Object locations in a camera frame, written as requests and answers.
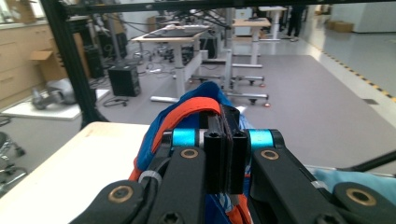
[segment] person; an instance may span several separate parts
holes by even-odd
[[[286,38],[289,39],[291,42],[295,42],[299,40],[298,36],[300,34],[300,29],[301,29],[301,20],[305,8],[306,8],[305,5],[292,6],[290,19],[289,19],[289,29],[288,29],[288,34],[286,36]]]

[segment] white platform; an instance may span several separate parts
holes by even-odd
[[[96,90],[96,98],[99,101],[109,92],[110,90]],[[45,110],[37,110],[32,105],[31,98],[28,98],[22,103],[16,104],[11,108],[4,110],[1,114],[23,118],[73,120],[81,114],[81,111],[78,104],[53,104],[49,105]]]

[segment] black metal frame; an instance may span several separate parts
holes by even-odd
[[[392,2],[389,0],[217,0],[217,1],[178,1],[150,2],[139,4],[122,5],[95,5],[85,6],[84,1],[80,5],[70,6],[60,0],[42,1],[42,7],[47,15],[49,26],[52,30],[59,52],[64,60],[64,67],[75,91],[76,100],[81,109],[81,128],[95,121],[108,121],[97,110],[91,94],[90,86],[75,45],[73,34],[68,24],[71,16],[91,15],[94,13],[132,12],[132,11],[159,11],[159,10],[188,10],[193,8],[212,9],[225,7],[265,7],[265,6],[288,6],[288,5],[317,5],[317,4],[345,4],[367,2]]]

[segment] table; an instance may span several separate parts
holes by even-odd
[[[177,98],[163,97],[163,96],[151,96],[151,101],[176,103],[178,99],[186,92],[185,82],[191,77],[192,74],[196,73],[201,75],[201,62],[202,55],[199,46],[199,33],[193,37],[161,37],[161,38],[145,38],[146,35],[141,35],[137,38],[132,39],[136,42],[150,42],[150,43],[161,43],[167,42],[174,49],[175,55],[175,71],[177,80]],[[193,43],[194,46],[194,58],[186,65],[183,65],[181,48],[183,44]]]
[[[0,199],[1,223],[69,223],[102,188],[129,177],[148,128],[91,123]]]
[[[250,64],[233,63],[233,67],[250,67],[262,68],[262,64],[257,64],[257,57],[259,55],[259,35],[262,27],[271,26],[271,23],[265,18],[258,18],[256,21],[247,21],[245,19],[234,19],[233,27],[251,27],[252,30],[252,43],[251,43],[251,56]]]
[[[279,17],[280,17],[280,12],[287,10],[285,7],[259,7],[260,11],[273,11],[275,12],[274,20],[273,20],[273,26],[271,27],[271,36],[272,38],[270,39],[261,39],[261,40],[275,40],[278,41],[280,40],[277,38],[277,32],[279,30]]]

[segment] white table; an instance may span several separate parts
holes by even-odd
[[[88,125],[0,199],[1,223],[69,223],[102,188],[129,177],[148,128]]]
[[[273,41],[280,40],[279,38],[277,38],[277,32],[279,30],[279,17],[280,17],[280,12],[285,11],[286,8],[285,7],[259,7],[259,10],[275,12],[275,15],[273,17],[273,25],[271,27],[271,34],[269,34],[269,36],[271,36],[272,38],[261,39],[261,40],[273,40]]]
[[[159,38],[145,38],[146,35],[141,35],[137,38],[132,39],[136,42],[151,42],[151,43],[169,43],[174,49],[175,56],[175,71],[177,79],[177,98],[173,97],[162,97],[162,96],[151,96],[151,101],[159,101],[166,103],[176,103],[178,99],[186,92],[185,83],[191,77],[192,74],[201,75],[201,63],[202,55],[199,46],[199,36],[197,34],[193,37],[159,37]],[[181,54],[181,48],[183,44],[193,43],[194,45],[194,58],[184,66]]]
[[[252,43],[251,43],[251,56],[250,64],[244,63],[233,63],[233,67],[250,67],[250,68],[262,68],[262,64],[257,64],[257,58],[259,56],[259,35],[262,27],[271,26],[271,23],[265,18],[259,18],[256,21],[248,21],[245,19],[234,19],[233,27],[251,27],[252,29]]]

